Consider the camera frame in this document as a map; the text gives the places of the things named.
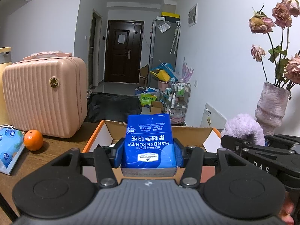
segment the light blue tissue pack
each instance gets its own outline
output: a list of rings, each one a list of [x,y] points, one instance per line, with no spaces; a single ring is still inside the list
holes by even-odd
[[[121,169],[125,176],[171,177],[176,173],[169,114],[128,116]]]
[[[24,149],[24,135],[19,130],[0,129],[0,172],[10,175]]]

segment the pink suitcase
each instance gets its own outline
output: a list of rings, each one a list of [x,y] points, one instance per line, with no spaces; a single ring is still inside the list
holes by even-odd
[[[2,77],[8,117],[17,129],[70,138],[82,125],[87,77],[80,58],[30,59],[7,66]]]

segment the yellow thermos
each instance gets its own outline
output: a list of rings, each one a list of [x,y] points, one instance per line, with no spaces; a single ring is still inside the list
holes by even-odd
[[[3,94],[2,73],[11,64],[11,47],[0,48],[0,125],[10,124]]]

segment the gold logo badge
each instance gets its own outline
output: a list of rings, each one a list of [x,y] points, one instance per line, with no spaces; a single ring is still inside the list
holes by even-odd
[[[50,79],[50,86],[53,88],[53,89],[55,89],[55,88],[57,88],[58,87],[58,80],[56,79],[56,78],[51,78]]]

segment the orange fruit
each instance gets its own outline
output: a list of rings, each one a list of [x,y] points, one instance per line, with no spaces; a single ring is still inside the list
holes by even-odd
[[[35,152],[39,150],[43,146],[43,142],[42,134],[35,129],[29,130],[24,135],[24,145],[30,151]]]

